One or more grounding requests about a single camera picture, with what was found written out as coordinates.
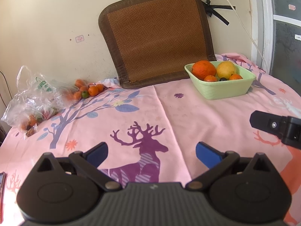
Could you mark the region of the large yellow grapefruit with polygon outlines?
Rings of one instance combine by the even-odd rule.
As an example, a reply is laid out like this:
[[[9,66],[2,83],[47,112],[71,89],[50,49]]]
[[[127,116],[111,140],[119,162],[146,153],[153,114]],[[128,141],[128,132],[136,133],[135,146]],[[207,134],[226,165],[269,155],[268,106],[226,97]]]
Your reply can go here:
[[[236,66],[231,61],[223,61],[216,68],[217,76],[219,78],[226,78],[227,80],[237,73]]]

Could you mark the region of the pink printed bedsheet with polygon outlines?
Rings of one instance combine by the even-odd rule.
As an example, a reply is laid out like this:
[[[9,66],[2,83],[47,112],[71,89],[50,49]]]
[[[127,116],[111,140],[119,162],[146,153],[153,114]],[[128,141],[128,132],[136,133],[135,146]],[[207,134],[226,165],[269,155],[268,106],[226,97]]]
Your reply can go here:
[[[3,225],[22,223],[16,195],[45,152],[66,157],[105,142],[109,155],[100,169],[114,180],[185,184],[206,171],[195,153],[200,141],[242,157],[266,153],[292,193],[286,223],[300,225],[300,150],[249,123],[256,110],[300,117],[300,96],[244,56],[223,54],[217,60],[230,60],[256,75],[247,94],[207,100],[189,79],[134,90],[106,79],[103,93],[44,121],[31,137],[11,129],[1,146],[1,171],[7,174]]]

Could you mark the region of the clear plastic bag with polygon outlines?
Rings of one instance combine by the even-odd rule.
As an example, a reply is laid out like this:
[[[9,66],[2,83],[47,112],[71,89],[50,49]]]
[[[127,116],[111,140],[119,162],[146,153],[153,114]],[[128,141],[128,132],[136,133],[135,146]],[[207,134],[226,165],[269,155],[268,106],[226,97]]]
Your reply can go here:
[[[23,65],[16,78],[17,94],[8,103],[1,118],[17,128],[24,138],[37,132],[38,125],[75,103],[75,85],[51,80],[40,73],[32,73]]]

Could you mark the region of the pile tangerine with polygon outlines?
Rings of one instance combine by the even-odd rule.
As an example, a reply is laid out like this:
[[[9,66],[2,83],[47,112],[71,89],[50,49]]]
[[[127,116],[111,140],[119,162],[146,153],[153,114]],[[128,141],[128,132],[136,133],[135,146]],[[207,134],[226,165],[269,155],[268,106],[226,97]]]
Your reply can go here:
[[[103,92],[105,88],[103,84],[96,84],[96,87],[98,89],[98,93]]]
[[[84,80],[77,79],[75,81],[75,86],[78,87],[78,88],[87,87],[87,83]]]
[[[88,93],[90,96],[97,96],[99,94],[98,87],[93,85],[88,88]]]

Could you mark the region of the wall sticker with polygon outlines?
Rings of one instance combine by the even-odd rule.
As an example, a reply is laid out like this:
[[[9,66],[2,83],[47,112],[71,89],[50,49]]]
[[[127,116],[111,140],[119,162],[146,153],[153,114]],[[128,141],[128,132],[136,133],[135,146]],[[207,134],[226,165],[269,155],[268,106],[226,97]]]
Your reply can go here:
[[[76,36],[75,38],[76,43],[83,42],[84,40],[85,39],[83,35]]]

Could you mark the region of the pile tangerine right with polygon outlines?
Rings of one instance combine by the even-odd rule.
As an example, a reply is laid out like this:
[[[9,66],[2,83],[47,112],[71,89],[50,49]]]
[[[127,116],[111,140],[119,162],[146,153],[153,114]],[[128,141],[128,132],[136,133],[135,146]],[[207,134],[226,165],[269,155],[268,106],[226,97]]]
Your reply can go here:
[[[96,87],[98,89],[98,93],[103,92],[105,88],[103,84],[96,84]]]

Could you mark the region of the pile green fruit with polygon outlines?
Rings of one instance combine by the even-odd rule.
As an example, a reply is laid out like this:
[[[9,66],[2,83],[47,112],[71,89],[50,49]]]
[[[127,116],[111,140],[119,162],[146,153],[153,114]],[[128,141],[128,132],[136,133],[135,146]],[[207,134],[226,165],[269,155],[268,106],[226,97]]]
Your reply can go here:
[[[87,99],[88,97],[90,97],[89,92],[86,90],[82,91],[81,96],[83,99]]]

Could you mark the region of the large orange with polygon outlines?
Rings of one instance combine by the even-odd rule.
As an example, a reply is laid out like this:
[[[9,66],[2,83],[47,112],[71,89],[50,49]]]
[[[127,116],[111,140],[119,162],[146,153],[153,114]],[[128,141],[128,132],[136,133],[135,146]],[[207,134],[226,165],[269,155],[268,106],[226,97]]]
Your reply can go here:
[[[216,68],[211,62],[201,60],[193,64],[191,72],[199,80],[204,80],[207,76],[215,76]]]

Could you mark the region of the small tangerine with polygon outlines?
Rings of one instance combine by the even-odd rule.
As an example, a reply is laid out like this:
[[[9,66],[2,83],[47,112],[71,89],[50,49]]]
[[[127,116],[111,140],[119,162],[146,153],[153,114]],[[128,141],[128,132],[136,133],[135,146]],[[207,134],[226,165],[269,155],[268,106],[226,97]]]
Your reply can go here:
[[[239,74],[233,74],[229,77],[229,80],[231,80],[231,81],[232,80],[242,80],[242,79],[243,79],[243,77]]]
[[[204,78],[205,82],[217,82],[217,78],[213,75],[208,75]]]

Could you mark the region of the pile tangerine back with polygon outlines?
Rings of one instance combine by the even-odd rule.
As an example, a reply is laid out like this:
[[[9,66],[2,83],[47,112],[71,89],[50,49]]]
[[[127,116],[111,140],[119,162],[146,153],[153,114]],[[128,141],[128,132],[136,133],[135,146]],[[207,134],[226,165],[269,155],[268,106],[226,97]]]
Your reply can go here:
[[[87,87],[87,83],[84,80],[77,79],[75,81],[75,86],[78,87],[78,88]]]

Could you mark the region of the pile tangerine front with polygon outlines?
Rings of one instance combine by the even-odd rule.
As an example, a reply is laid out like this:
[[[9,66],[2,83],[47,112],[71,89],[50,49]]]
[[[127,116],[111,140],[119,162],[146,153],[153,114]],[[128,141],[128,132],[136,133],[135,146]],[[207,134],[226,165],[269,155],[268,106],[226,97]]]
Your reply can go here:
[[[93,85],[88,88],[88,93],[90,96],[97,96],[99,94],[98,87]]]

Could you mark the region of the brown woven seat cushion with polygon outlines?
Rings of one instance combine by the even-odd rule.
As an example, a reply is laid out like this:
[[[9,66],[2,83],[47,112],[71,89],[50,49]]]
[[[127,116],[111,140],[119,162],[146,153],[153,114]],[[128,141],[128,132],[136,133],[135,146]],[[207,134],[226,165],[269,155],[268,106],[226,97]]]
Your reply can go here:
[[[98,25],[125,89],[186,79],[185,65],[216,59],[201,0],[122,0]]]

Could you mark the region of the light green plastic basin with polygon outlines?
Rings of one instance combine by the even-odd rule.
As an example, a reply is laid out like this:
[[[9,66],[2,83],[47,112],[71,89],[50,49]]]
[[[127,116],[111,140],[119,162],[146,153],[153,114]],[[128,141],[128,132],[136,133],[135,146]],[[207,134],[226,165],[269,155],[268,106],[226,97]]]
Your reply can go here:
[[[208,100],[245,95],[249,87],[251,87],[251,84],[256,79],[255,74],[241,66],[235,65],[236,71],[240,76],[242,76],[242,79],[220,81],[219,78],[216,77],[217,82],[206,82],[200,80],[192,73],[193,65],[194,63],[185,65],[185,71],[188,73],[194,87],[205,99]]]

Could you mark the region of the white window frame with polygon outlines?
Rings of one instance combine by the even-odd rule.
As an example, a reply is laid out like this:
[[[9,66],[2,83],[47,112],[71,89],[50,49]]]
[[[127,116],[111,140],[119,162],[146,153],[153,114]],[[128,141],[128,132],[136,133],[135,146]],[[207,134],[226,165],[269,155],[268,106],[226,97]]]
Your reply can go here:
[[[251,60],[283,81],[300,81],[300,0],[250,0]]]

